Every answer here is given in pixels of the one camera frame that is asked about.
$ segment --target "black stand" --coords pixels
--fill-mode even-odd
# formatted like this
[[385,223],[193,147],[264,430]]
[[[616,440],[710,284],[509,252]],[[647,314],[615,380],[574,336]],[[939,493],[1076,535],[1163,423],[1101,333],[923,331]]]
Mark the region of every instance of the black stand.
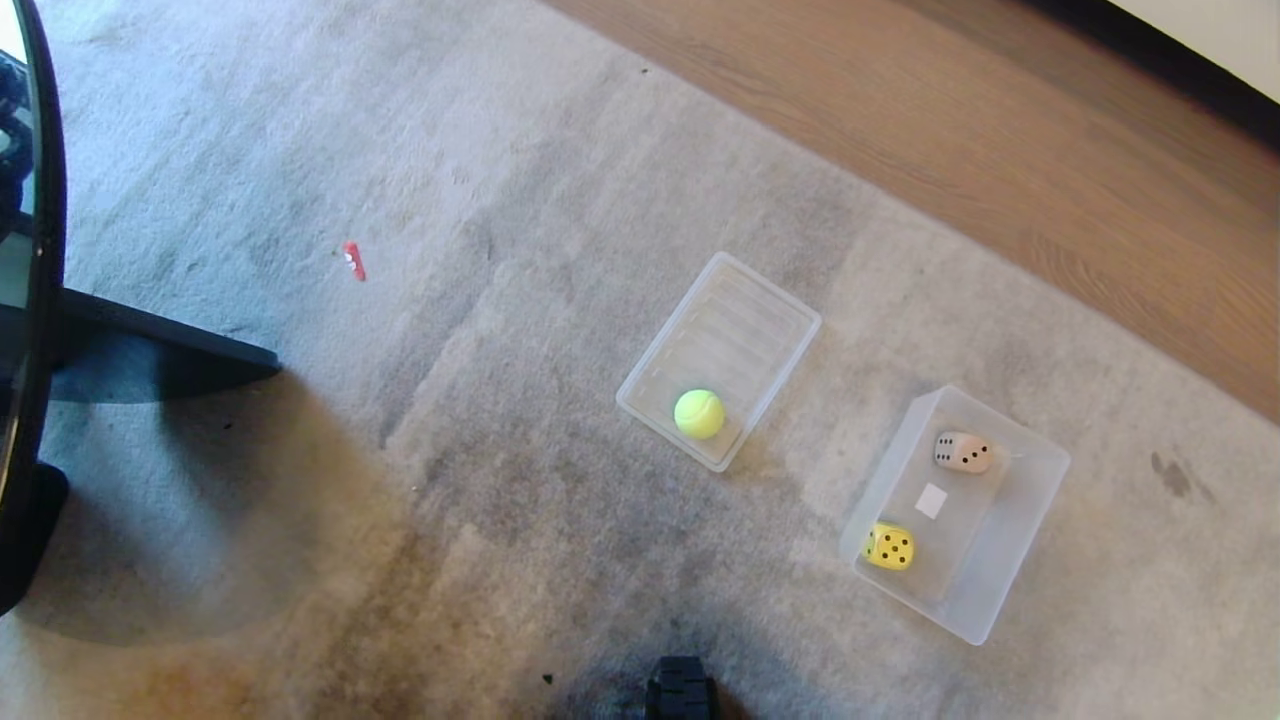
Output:
[[280,372],[269,350],[74,290],[61,291],[59,314],[52,400],[175,400]]
[[67,475],[61,470],[42,462],[36,465],[26,511],[17,514],[15,527],[6,528],[6,539],[0,546],[0,615],[27,594],[49,538],[54,536],[67,493]]

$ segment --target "white dice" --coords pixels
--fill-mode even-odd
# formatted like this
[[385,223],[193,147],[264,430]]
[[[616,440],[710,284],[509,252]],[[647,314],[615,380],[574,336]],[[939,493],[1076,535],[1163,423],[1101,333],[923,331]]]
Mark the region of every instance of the white dice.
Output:
[[933,443],[933,461],[948,470],[978,475],[991,468],[991,443],[969,433],[942,433]]

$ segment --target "yellow dice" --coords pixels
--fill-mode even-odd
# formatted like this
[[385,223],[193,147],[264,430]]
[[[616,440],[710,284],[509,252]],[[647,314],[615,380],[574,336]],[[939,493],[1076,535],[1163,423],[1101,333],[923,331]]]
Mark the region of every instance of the yellow dice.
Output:
[[906,570],[915,559],[915,538],[897,525],[876,523],[863,548],[867,561],[878,568]]

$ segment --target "white square label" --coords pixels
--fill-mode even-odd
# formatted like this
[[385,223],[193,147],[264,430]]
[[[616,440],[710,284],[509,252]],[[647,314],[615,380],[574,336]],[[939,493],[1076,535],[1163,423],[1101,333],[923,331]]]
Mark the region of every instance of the white square label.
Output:
[[924,486],[924,492],[920,493],[920,500],[915,501],[915,509],[928,515],[929,520],[937,520],[938,511],[942,510],[942,503],[946,501],[946,491],[933,483],[929,483]]

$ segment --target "dice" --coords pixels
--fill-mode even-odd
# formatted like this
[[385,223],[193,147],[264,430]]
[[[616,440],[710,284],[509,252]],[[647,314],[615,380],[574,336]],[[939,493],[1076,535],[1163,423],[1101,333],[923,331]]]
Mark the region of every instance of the dice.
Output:
[[906,570],[915,560],[915,538],[897,525],[876,523],[863,548],[867,561],[877,568]]
[[948,470],[980,475],[991,459],[991,443],[969,433],[942,433],[933,443],[933,461]]

